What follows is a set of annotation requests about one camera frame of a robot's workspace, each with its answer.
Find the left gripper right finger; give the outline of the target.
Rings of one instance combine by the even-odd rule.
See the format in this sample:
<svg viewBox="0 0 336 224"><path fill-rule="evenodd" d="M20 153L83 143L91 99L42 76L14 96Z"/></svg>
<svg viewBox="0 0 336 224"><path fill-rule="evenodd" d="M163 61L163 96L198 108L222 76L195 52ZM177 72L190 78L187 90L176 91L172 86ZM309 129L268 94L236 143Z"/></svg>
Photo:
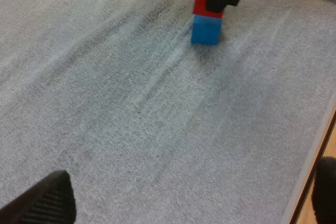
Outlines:
<svg viewBox="0 0 336 224"><path fill-rule="evenodd" d="M335 223L335 158L322 157L317 164L312 192L317 223Z"/></svg>

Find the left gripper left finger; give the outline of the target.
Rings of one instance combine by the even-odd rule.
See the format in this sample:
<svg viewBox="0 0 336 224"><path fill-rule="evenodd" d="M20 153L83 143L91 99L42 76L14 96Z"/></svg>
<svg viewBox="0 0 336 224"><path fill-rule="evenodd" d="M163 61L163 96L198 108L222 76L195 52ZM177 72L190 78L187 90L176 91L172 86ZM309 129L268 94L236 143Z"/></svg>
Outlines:
<svg viewBox="0 0 336 224"><path fill-rule="evenodd" d="M75 223L70 175L56 170L1 208L1 223Z"/></svg>

